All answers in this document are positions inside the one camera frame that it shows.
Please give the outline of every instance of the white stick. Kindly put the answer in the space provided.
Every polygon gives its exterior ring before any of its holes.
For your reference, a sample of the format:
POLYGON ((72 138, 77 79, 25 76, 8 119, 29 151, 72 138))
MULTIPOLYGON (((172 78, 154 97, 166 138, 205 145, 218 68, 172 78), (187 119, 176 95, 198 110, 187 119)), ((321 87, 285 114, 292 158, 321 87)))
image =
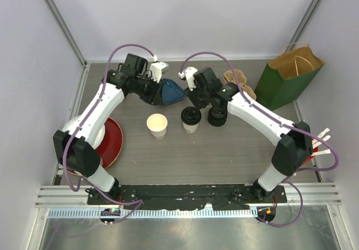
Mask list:
POLYGON ((330 154, 330 149, 319 151, 319 152, 314 152, 311 156, 319 156, 319 155, 324 155, 324 154, 330 154))
MULTIPOLYGON (((327 136, 325 136, 324 138, 323 138, 323 141, 327 141, 327 140, 329 140, 330 139, 330 135, 327 135, 327 136)), ((318 146, 320 146, 321 145, 321 142, 316 142, 315 144, 313 144, 313 148, 316 148, 316 147, 318 147, 318 146)))
MULTIPOLYGON (((320 132, 319 134, 318 134, 318 138, 322 138, 327 132, 329 132, 330 131, 330 129, 329 128, 326 128, 325 130, 323 130, 322 132, 320 132)), ((314 140, 312 140, 312 143, 313 144, 315 144, 317 142, 317 140, 316 139, 314 139, 314 140)))

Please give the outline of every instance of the wood grain surface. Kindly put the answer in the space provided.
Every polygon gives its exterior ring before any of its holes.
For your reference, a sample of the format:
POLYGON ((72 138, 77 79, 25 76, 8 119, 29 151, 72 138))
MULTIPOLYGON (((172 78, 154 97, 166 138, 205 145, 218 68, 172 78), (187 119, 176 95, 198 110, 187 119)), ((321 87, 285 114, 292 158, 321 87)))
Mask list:
MULTIPOLYGON (((266 61, 233 61, 232 64, 244 72, 247 84, 254 89, 266 61)), ((169 65, 170 71, 163 77, 174 79, 185 88, 177 74, 181 62, 169 62, 169 65)), ((222 61, 197 61, 190 65, 211 67, 221 80, 229 70, 222 61)), ((80 113, 97 92, 104 68, 105 64, 91 64, 80 113)), ((223 127, 216 128, 207 122, 208 108, 204 109, 197 131, 186 133, 180 114, 187 106, 192 106, 188 99, 154 107, 143 103, 135 94, 129 95, 111 115, 123 130, 124 144, 117 161, 107 171, 121 184, 253 183, 269 166, 274 146, 259 131, 232 115, 228 115, 223 127), (161 113, 168 120, 167 135, 162 140, 156 140, 146 126, 147 118, 154 113, 161 113)), ((276 113, 298 122, 293 104, 276 113)), ((291 182, 317 180, 314 172, 302 172, 291 182)))

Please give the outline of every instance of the wall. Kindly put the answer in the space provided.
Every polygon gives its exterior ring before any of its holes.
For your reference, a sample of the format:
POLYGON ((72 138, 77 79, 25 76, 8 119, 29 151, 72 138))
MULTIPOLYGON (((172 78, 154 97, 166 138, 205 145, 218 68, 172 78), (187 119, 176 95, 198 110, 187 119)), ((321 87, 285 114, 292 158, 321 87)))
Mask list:
POLYGON ((1 249, 25 249, 81 66, 43 0, 0 0, 1 249))
MULTIPOLYGON (((301 40, 311 43, 317 56, 326 61, 323 69, 300 96, 299 108, 312 131, 330 128, 330 143, 341 156, 339 167, 323 173, 334 181, 352 230, 359 230, 359 0, 323 0, 301 40)), ((321 166, 331 165, 331 156, 317 158, 321 166)))
POLYGON ((271 58, 289 42, 311 0, 54 1, 84 57, 106 61, 125 43, 146 45, 161 58, 203 50, 271 58))

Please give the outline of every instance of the green paper bag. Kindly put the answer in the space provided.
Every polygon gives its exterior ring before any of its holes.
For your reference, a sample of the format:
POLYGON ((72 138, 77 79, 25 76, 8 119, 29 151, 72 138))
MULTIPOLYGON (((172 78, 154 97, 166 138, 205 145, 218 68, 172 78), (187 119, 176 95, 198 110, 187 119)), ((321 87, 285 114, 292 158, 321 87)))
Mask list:
POLYGON ((270 110, 276 110, 295 101, 309 85, 324 61, 313 55, 309 43, 289 52, 286 49, 280 56, 270 61, 262 73, 255 94, 257 101, 270 110))

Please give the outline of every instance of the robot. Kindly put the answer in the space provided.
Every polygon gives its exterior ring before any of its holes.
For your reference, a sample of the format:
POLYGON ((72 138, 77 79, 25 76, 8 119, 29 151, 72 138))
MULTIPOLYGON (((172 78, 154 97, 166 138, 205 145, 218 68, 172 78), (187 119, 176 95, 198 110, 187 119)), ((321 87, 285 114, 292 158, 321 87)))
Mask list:
MULTIPOLYGON (((95 186, 94 189, 91 188, 87 191, 89 193, 88 204, 104 204, 108 202, 101 198, 96 189, 104 192, 106 196, 114 201, 134 201, 134 199, 141 198, 144 204, 141 205, 140 210, 194 210, 201 209, 207 202, 216 200, 218 201, 216 204, 219 206, 217 208, 223 208, 222 200, 224 200, 225 204, 234 201, 231 206, 233 204, 243 205, 265 202, 271 200, 276 191, 279 193, 284 191, 284 188, 279 184, 293 175, 312 154, 310 137, 274 124, 258 110, 253 109, 250 103, 256 102, 247 95, 247 98, 251 100, 248 103, 238 93, 237 85, 233 83, 222 85, 211 68, 204 68, 199 71, 189 67, 180 73, 179 77, 187 81, 188 87, 185 89, 185 93, 197 112, 200 113, 200 109, 211 105, 208 121, 212 125, 222 126, 225 124, 227 114, 230 113, 242 118, 258 129, 276 147, 270 166, 253 183, 253 186, 248 187, 244 186, 244 184, 217 185, 221 191, 215 194, 216 197, 211 196, 210 198, 206 197, 204 190, 209 186, 205 185, 121 186, 119 181, 108 174, 101 166, 100 156, 93 146, 106 119, 128 94, 138 94, 141 100, 150 105, 171 102, 171 98, 168 99, 169 91, 166 89, 166 82, 168 85, 168 81, 162 79, 162 74, 168 70, 168 64, 154 62, 148 70, 147 68, 144 70, 146 63, 146 59, 128 54, 120 70, 110 70, 107 73, 105 81, 99 86, 97 94, 79 119, 71 126, 58 130, 53 136, 58 163, 63 164, 65 147, 71 135, 76 133, 67 151, 67 167, 85 177, 95 186), (98 103, 96 109, 88 115, 96 102, 98 103), (86 123, 79 128, 78 123, 85 117, 87 117, 86 123), (133 196, 132 198, 127 197, 125 195, 126 189, 131 189, 131 191, 133 189, 133 192, 136 193, 135 198, 133 196), (170 197, 166 199, 165 193, 171 193, 170 197), (180 198, 188 193, 195 194, 191 196, 190 200, 180 198), (154 197, 164 199, 160 206, 156 203, 156 199, 153 199, 154 197)), ((170 86, 178 87, 177 92, 182 90, 175 83, 170 86)), ((281 118, 258 103, 256 105, 278 118, 281 122, 310 132, 310 127, 306 123, 295 124, 281 118)), ((282 195, 281 200, 278 202, 287 202, 287 200, 282 195)))

